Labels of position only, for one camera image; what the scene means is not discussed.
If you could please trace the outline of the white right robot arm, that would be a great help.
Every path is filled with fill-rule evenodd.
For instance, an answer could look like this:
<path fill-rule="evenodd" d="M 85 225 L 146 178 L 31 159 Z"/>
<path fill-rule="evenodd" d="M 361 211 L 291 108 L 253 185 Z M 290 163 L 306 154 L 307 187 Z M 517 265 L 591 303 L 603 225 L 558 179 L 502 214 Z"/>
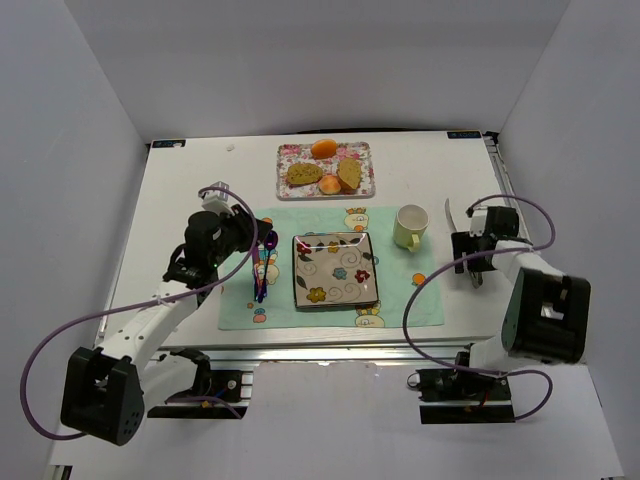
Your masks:
<path fill-rule="evenodd" d="M 475 370 L 509 372 L 533 364 L 576 364 L 584 354 L 590 283 L 552 267 L 519 236 L 520 219 L 510 207 L 467 210 L 470 227 L 451 234 L 454 267 L 476 288 L 487 272 L 512 285 L 500 332 L 470 345 L 456 362 Z"/>

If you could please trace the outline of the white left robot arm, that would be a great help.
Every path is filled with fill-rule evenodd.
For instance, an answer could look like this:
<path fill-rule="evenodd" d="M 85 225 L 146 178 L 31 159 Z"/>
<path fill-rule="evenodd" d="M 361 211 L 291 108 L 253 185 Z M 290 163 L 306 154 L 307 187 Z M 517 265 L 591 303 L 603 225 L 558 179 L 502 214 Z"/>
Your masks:
<path fill-rule="evenodd" d="M 158 405 L 207 396 L 213 383 L 207 355 L 193 348 L 157 351 L 207 298 L 209 285 L 219 280 L 219 266 L 235 253 L 255 251 L 271 229 L 240 205 L 191 215 L 151 304 L 99 346 L 80 347 L 71 355 L 62 424 L 121 446 Z"/>

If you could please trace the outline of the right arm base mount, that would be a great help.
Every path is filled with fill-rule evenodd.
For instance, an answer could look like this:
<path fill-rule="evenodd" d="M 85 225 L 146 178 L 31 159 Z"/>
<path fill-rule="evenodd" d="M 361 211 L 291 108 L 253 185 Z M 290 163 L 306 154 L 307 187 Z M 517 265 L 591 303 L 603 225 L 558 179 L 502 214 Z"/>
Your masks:
<path fill-rule="evenodd" d="M 407 377 L 407 387 L 419 394 L 423 425 L 507 424 L 515 422 L 506 379 L 422 369 Z"/>

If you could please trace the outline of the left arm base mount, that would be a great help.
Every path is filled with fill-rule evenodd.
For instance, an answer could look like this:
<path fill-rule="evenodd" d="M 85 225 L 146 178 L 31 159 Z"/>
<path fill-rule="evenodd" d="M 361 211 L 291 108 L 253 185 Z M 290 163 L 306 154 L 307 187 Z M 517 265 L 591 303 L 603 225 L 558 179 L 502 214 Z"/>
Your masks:
<path fill-rule="evenodd" d="M 220 366 L 194 349 L 163 352 L 146 367 L 141 386 L 146 416 L 153 419 L 242 419 L 253 374 Z"/>

